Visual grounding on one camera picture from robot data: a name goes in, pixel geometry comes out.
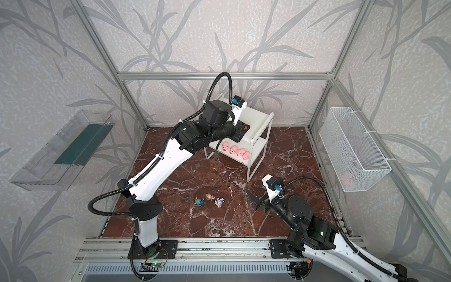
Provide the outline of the white hooded Doraemon figure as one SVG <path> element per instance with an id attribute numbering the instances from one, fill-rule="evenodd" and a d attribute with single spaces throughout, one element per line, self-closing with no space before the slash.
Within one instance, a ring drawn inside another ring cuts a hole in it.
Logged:
<path id="1" fill-rule="evenodd" d="M 220 207 L 222 207 L 222 205 L 224 203 L 224 199 L 222 197 L 221 198 L 215 198 L 213 200 L 213 202 L 218 208 L 220 208 Z"/>

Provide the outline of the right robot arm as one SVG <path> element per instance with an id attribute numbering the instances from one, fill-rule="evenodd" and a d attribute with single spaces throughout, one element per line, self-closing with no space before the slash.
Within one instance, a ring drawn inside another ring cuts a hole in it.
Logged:
<path id="1" fill-rule="evenodd" d="M 298 195 L 285 198 L 257 197 L 247 192 L 255 209 L 274 211 L 290 228 L 285 240 L 271 240 L 273 258 L 311 259 L 347 276 L 354 282 L 408 282 L 406 268 L 385 263 L 340 234 L 337 227 L 314 215 Z"/>

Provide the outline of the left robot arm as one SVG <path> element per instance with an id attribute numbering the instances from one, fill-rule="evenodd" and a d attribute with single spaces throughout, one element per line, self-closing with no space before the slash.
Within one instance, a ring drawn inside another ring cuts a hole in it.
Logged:
<path id="1" fill-rule="evenodd" d="M 163 210 L 155 195 L 157 189 L 180 165 L 210 143 L 226 138 L 241 141 L 250 129 L 250 125 L 240 120 L 246 107 L 247 102 L 238 96 L 229 103 L 205 102 L 198 112 L 179 121 L 164 140 L 160 153 L 141 172 L 130 180 L 121 180 L 117 190 L 95 197 L 88 204 L 89 211 L 108 216 L 108 212 L 95 209 L 95 203 L 122 194 L 128 207 L 125 215 L 136 223 L 133 242 L 139 244 L 145 256 L 156 253 L 160 247 L 157 216 Z"/>

